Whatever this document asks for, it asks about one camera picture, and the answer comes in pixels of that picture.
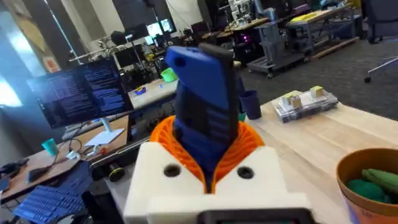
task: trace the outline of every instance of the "monitor screen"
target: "monitor screen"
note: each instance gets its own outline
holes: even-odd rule
[[[132,110],[110,58],[28,81],[52,128]]]
[[[170,22],[169,19],[164,19],[161,21],[161,23],[164,31],[169,31],[169,32],[174,31],[173,24]],[[157,22],[147,26],[147,28],[149,35],[153,38],[155,38],[157,34],[163,35],[162,30],[160,29],[160,25]]]
[[[124,34],[126,35],[126,38],[128,38],[128,41],[137,40],[149,35],[145,24],[130,27],[126,29]]]
[[[142,46],[141,45],[136,45],[135,49],[137,51],[137,54],[139,56],[140,60],[145,60],[144,54],[142,53]],[[128,49],[121,50],[119,52],[115,53],[116,59],[119,62],[119,65],[121,68],[124,68],[126,66],[133,65],[134,63],[139,63],[139,59],[137,58],[137,54],[134,51],[133,47],[130,47]]]
[[[145,41],[147,42],[147,45],[152,45],[155,43],[151,36],[145,37]]]

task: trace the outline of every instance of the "table leg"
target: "table leg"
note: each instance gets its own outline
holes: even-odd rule
[[[354,7],[349,9],[349,19],[351,20],[351,36],[355,38],[355,18],[354,18]]]
[[[328,38],[329,38],[329,42],[331,42],[332,38],[333,38],[333,33],[332,33],[332,28],[331,28],[331,22],[329,19],[326,20],[326,23],[328,24]]]
[[[307,35],[308,35],[308,41],[307,41],[307,43],[308,43],[309,46],[310,46],[311,54],[314,54],[314,53],[315,53],[315,46],[314,46],[314,42],[313,42],[313,39],[312,39],[312,32],[311,32],[311,26],[310,26],[310,24],[307,24],[307,25],[305,26],[305,29],[307,30]]]

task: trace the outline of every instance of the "wooden desk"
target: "wooden desk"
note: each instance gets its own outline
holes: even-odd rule
[[[107,152],[111,152],[121,146],[124,146],[127,144],[127,124],[128,124],[128,116],[125,116],[123,118],[117,119],[116,121],[111,122],[111,126],[114,129],[118,128],[124,128],[125,130],[114,140],[109,144]],[[91,138],[96,136],[98,133],[104,131],[104,126],[96,128],[92,131],[89,131],[85,134],[82,134],[78,137],[82,143],[82,151],[85,149],[84,144],[89,141]],[[61,160],[65,158],[65,156],[68,153],[68,146],[69,142],[66,142],[61,148],[60,148],[60,154],[58,155],[57,160]],[[79,149],[79,143],[77,141],[73,141],[71,147],[74,150]],[[90,161],[92,159],[95,159],[96,157],[91,157],[88,158],[87,161]],[[26,166],[24,166],[21,169],[21,172],[14,177],[11,180],[11,185],[10,189],[6,192],[4,192],[1,195],[1,203],[6,203],[10,200],[14,200],[17,197],[20,197],[24,194],[29,193],[31,190],[34,189],[37,185],[40,184],[47,184],[58,177],[60,177],[62,174],[65,174],[68,172],[78,161],[76,159],[74,160],[67,160],[64,162],[61,162],[59,164],[55,164],[48,173],[46,173],[43,177],[40,179],[36,180],[33,183],[27,183],[26,178],[27,178],[27,173],[28,171],[40,167],[45,167],[51,165],[53,162],[53,157],[50,157],[50,155],[46,151],[41,151],[38,152],[32,156],[29,156],[29,162],[27,163]]]
[[[207,33],[207,34],[203,34],[203,36],[201,38],[202,39],[207,39],[207,38],[209,38],[209,36],[218,35],[220,32],[221,31],[216,31],[216,32],[210,32],[210,33]]]
[[[319,223],[351,223],[335,178],[336,165],[358,149],[398,149],[398,122],[342,104],[287,124],[279,121],[271,103],[261,111],[261,119],[246,122],[276,149],[288,190],[307,194]]]
[[[262,19],[255,19],[253,21],[251,21],[251,23],[248,23],[246,25],[243,26],[239,26],[237,28],[231,28],[232,32],[236,32],[236,31],[242,31],[242,30],[246,30],[246,29],[250,29],[256,26],[259,26],[265,22],[268,22],[269,19],[268,18],[262,18]]]
[[[155,80],[144,85],[147,88],[147,92],[143,95],[136,95],[134,91],[129,92],[130,100],[134,109],[139,110],[162,98],[173,95],[177,91],[177,85],[178,80],[169,83],[163,80]]]

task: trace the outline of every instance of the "teal cup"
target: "teal cup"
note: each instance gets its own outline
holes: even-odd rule
[[[49,139],[49,140],[43,142],[42,146],[51,156],[57,155],[58,149],[57,149],[57,144],[55,143],[54,139]]]

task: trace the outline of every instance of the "blue keyboard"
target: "blue keyboard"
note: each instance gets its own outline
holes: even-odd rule
[[[58,188],[82,195],[92,183],[93,178],[91,177],[90,163],[81,161],[73,168]]]
[[[14,210],[14,215],[46,224],[84,211],[81,195],[65,189],[37,186]]]

